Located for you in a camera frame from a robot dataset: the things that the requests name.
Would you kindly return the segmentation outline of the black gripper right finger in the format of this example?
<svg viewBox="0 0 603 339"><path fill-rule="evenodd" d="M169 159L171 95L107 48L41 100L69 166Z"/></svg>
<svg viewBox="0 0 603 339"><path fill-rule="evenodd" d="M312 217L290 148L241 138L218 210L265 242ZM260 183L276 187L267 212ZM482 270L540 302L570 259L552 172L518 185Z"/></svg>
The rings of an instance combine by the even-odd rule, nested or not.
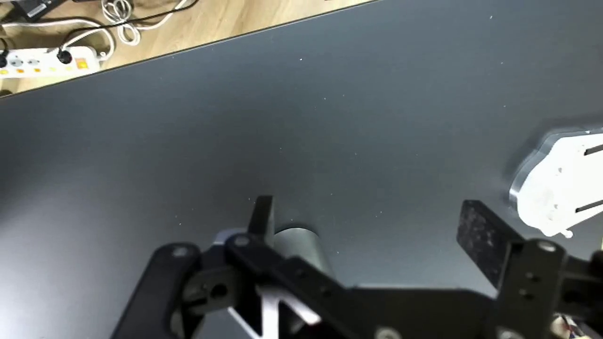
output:
<svg viewBox="0 0 603 339"><path fill-rule="evenodd" d="M499 294L516 289L523 238L480 200L461 202L455 244Z"/></svg>

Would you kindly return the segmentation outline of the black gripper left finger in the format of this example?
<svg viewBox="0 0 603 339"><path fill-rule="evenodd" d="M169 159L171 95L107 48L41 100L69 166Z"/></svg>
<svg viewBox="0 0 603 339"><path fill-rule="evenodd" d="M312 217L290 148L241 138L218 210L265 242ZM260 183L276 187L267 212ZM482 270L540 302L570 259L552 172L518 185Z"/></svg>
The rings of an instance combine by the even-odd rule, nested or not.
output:
<svg viewBox="0 0 603 339"><path fill-rule="evenodd" d="M256 238L269 238L273 234L273 198L258 197L248 221L248 232Z"/></svg>

